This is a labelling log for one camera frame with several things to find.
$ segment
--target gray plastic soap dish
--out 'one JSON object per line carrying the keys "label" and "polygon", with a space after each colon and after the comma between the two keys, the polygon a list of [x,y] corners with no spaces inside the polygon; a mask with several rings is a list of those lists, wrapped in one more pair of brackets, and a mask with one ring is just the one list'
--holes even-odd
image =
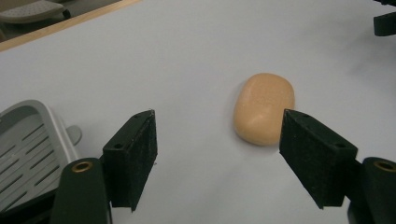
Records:
{"label": "gray plastic soap dish", "polygon": [[42,103],[28,100],[0,114],[0,212],[56,189],[78,159],[77,126],[65,128]]}

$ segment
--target white table surface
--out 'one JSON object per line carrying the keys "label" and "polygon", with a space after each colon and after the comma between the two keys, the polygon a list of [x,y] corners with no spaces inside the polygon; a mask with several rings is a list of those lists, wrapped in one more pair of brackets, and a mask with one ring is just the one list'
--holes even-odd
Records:
{"label": "white table surface", "polygon": [[278,153],[239,139],[244,81],[279,74],[296,109],[396,161],[396,37],[362,0],[145,0],[0,53],[0,110],[37,99],[83,131],[82,157],[133,114],[156,110],[159,155],[134,213],[115,224],[347,223],[319,210]]}

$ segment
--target orange soap bar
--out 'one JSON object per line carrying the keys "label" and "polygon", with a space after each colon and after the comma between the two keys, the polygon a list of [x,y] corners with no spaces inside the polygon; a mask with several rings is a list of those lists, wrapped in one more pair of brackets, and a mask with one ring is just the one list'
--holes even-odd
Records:
{"label": "orange soap bar", "polygon": [[285,108],[294,108],[294,90],[290,83],[273,74],[254,75],[239,93],[233,111],[235,131],[255,145],[276,144]]}

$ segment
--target black object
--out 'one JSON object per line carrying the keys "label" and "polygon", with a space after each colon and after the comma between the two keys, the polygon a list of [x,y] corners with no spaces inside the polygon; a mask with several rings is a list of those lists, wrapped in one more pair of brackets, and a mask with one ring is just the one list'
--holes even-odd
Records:
{"label": "black object", "polygon": [[355,161],[358,149],[318,120],[286,109],[280,153],[319,208],[351,201],[351,224],[396,223],[396,163]]}
{"label": "black object", "polygon": [[[396,7],[395,0],[375,0],[382,5]],[[374,17],[374,34],[378,36],[396,35],[396,12]]]}
{"label": "black object", "polygon": [[65,11],[62,12],[62,15],[64,15],[64,19],[65,20],[69,20],[70,18],[72,18],[72,14],[70,13],[70,11],[68,9],[66,9]]}
{"label": "black object", "polygon": [[121,127],[100,160],[71,162],[57,189],[0,213],[0,223],[112,223],[109,203],[135,210],[156,157],[155,113],[149,110]]}

